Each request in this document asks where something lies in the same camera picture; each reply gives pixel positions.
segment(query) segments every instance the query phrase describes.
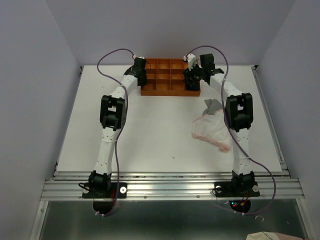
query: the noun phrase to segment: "gray wall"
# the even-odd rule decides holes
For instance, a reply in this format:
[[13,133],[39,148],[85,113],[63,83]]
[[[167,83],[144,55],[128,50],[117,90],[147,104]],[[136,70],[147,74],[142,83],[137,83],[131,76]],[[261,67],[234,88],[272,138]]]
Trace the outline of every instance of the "gray wall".
[[28,239],[79,66],[44,0],[0,2],[0,239]]
[[258,67],[285,161],[320,226],[320,1],[297,0]]
[[[182,58],[203,44],[219,46],[231,64],[258,64],[294,4],[294,0],[46,1],[81,65],[95,64],[116,48],[130,48],[149,58]],[[128,53],[121,52],[106,63],[129,61]]]

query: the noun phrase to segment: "white table surface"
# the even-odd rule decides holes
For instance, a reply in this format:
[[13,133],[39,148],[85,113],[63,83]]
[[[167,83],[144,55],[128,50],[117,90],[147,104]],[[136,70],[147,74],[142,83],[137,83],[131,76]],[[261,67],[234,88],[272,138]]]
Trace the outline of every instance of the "white table surface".
[[[122,79],[129,66],[101,66]],[[228,80],[253,96],[253,123],[249,153],[272,172],[281,172],[279,156],[270,132],[251,66],[232,65]],[[84,67],[66,136],[58,160],[58,172],[91,172],[98,158],[102,126],[99,121],[103,95],[117,83],[100,75],[96,66]],[[221,97],[201,81],[199,97],[141,96],[137,87],[129,96],[127,121],[118,142],[121,172],[228,172],[233,168],[233,151],[191,136],[192,121],[206,109],[204,100]],[[265,170],[252,163],[255,172]],[[112,170],[117,170],[113,156]]]

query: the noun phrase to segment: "black mounting plate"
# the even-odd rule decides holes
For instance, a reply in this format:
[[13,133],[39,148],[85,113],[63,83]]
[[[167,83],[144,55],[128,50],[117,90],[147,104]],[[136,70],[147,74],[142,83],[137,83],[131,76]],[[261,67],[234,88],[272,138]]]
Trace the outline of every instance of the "black mounting plate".
[[[84,184],[86,188],[89,188],[89,183],[86,182]],[[118,193],[118,199],[126,199],[127,198],[127,192],[121,193],[120,189],[122,187],[125,187],[128,189],[128,184],[126,182],[119,182],[119,193]],[[112,192],[114,191],[114,197],[116,196],[117,191],[117,182],[111,182],[110,191],[106,193],[97,193],[94,191],[89,191],[88,193],[82,192],[82,198],[83,199],[111,199],[112,198]]]
[[[232,183],[230,181],[216,181],[214,183],[214,189],[216,190],[213,190],[213,194],[215,194],[217,198],[242,198],[244,196],[244,193],[232,190]],[[250,188],[249,196],[260,197],[260,192],[255,192]]]

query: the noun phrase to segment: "wire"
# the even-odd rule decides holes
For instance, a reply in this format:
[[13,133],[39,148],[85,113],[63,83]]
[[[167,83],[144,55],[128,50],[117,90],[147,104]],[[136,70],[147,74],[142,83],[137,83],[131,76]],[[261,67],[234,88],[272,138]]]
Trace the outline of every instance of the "wire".
[[115,190],[114,189],[112,189],[111,199],[112,199],[112,202],[115,202]]
[[88,187],[85,186],[85,183],[84,182],[79,182],[78,186],[84,190],[87,190],[87,191],[91,191]]
[[150,62],[148,62],[148,60],[145,60],[148,64],[149,64],[149,69],[151,69],[151,64],[150,64]]
[[[125,109],[126,109],[126,112],[128,112],[129,102],[128,102],[128,91],[127,91],[126,87],[123,86],[120,81],[118,81],[117,79],[115,79],[115,78],[112,77],[112,76],[109,76],[109,75],[101,72],[100,69],[99,69],[99,65],[100,65],[101,61],[102,61],[105,57],[107,57],[107,56],[109,56],[110,54],[113,54],[113,53],[115,53],[115,52],[118,52],[118,51],[128,51],[128,52],[130,52],[130,53],[132,54],[132,59],[134,59],[134,53],[133,53],[131,50],[129,50],[129,49],[127,49],[127,48],[119,48],[119,49],[113,50],[113,51],[107,53],[106,55],[104,55],[104,56],[98,61],[98,63],[96,64],[96,69],[98,70],[98,72],[99,72],[102,76],[105,76],[105,77],[107,77],[107,78],[112,79],[112,80],[115,81],[116,83],[120,84],[121,87],[123,87],[124,92],[125,92],[125,101],[126,101]],[[117,168],[115,198],[114,198],[114,202],[113,202],[112,208],[111,208],[111,210],[110,210],[108,213],[103,214],[103,215],[100,214],[100,213],[96,213],[97,215],[100,215],[100,216],[102,216],[102,217],[107,217],[107,216],[109,216],[109,215],[113,212],[113,210],[115,209],[116,203],[117,203],[118,195],[119,195],[120,169],[119,169],[119,159],[118,159],[117,146],[118,146],[118,139],[119,139],[119,137],[120,137],[120,135],[121,135],[121,133],[122,133],[123,130],[124,130],[123,128],[120,130],[119,135],[116,137],[116,139],[115,139],[115,144],[114,144],[114,154],[115,154],[115,161],[116,161],[116,168]]]
[[244,206],[248,202],[248,199],[249,199],[249,192],[248,191],[246,192],[246,196],[243,197],[242,201],[245,199],[245,197],[246,197],[246,200],[240,204],[241,206]]
[[246,196],[248,196],[248,192],[246,192],[246,194],[243,196],[243,198],[241,199],[241,201],[243,201]]
[[192,67],[194,66],[194,64],[195,64],[196,61],[200,61],[200,59],[194,60],[193,63],[192,63]]
[[223,110],[223,116],[224,116],[224,123],[226,125],[226,128],[228,129],[228,132],[230,134],[230,136],[232,137],[233,141],[236,143],[236,145],[239,147],[239,149],[243,152],[243,154],[249,159],[251,160],[253,163],[263,167],[268,173],[269,175],[271,176],[272,178],[272,181],[273,181],[273,195],[272,195],[272,198],[270,200],[270,202],[265,206],[263,207],[262,209],[258,210],[258,211],[255,211],[255,212],[249,212],[249,213],[244,213],[244,215],[247,215],[247,216],[250,216],[250,215],[256,215],[256,214],[259,214],[263,211],[265,211],[267,208],[269,208],[271,206],[271,204],[273,203],[273,201],[275,200],[275,197],[276,197],[276,192],[277,192],[277,184],[276,184],[276,180],[275,180],[275,177],[273,176],[273,174],[271,173],[271,171],[266,167],[264,166],[263,164],[261,164],[260,162],[257,162],[255,160],[253,160],[249,154],[243,149],[243,147],[240,145],[240,143],[237,141],[236,137],[233,135],[231,129],[229,128],[229,123],[228,123],[228,120],[227,120],[227,114],[226,114],[226,109],[225,109],[225,99],[224,99],[224,87],[225,87],[225,82],[227,80],[227,76],[228,76],[228,73],[229,73],[229,63],[228,63],[228,60],[227,60],[227,57],[226,55],[218,48],[216,48],[215,46],[210,46],[210,45],[201,45],[201,46],[198,46],[194,49],[192,49],[191,51],[189,51],[185,56],[187,57],[190,53],[192,53],[194,50],[197,50],[197,49],[200,49],[200,48],[212,48],[212,49],[215,49],[217,50],[224,58],[224,61],[225,61],[225,64],[226,64],[226,71],[225,71],[225,75],[224,75],[224,78],[223,78],[223,81],[222,81],[222,85],[221,85],[221,103],[222,103],[222,110]]

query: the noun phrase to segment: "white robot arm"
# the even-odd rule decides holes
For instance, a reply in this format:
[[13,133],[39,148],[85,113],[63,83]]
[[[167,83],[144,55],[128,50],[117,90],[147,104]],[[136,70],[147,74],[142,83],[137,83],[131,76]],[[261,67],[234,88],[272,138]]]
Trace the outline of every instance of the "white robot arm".
[[[137,87],[138,84],[138,78],[133,75],[124,75],[122,79],[122,85],[127,89],[127,94],[130,95],[133,89]],[[108,99],[106,101],[111,101],[111,98],[113,99],[126,99],[126,93],[122,86],[118,86],[110,96],[107,96]],[[122,119],[119,121],[124,121],[122,126],[124,125],[126,121],[126,116],[122,116]],[[106,127],[102,126],[102,140],[99,150],[99,156],[96,161],[94,171],[97,174],[100,175],[110,175],[111,170],[111,163],[112,163],[112,157],[115,150],[115,142],[117,140],[117,137],[121,131],[121,128],[114,128],[114,127]]]
[[136,57],[134,65],[123,75],[121,85],[111,95],[104,95],[101,99],[100,123],[102,125],[102,138],[100,150],[95,167],[91,172],[88,183],[79,185],[92,194],[85,198],[110,197],[112,158],[116,141],[126,123],[127,108],[125,99],[137,86],[147,84],[146,60]]
[[[201,67],[196,56],[189,54],[183,59],[188,62],[188,68],[183,72],[186,89],[198,90],[199,81],[204,80],[218,93],[221,93],[224,82],[224,72],[216,69],[212,54],[200,55]],[[250,93],[242,93],[231,82],[224,82],[223,99],[225,104],[225,121],[230,133],[237,143],[249,152],[249,128],[253,122],[253,99]],[[216,182],[217,197],[241,197],[250,193],[252,197],[260,195],[258,184],[249,158],[233,142],[233,169],[231,182]]]

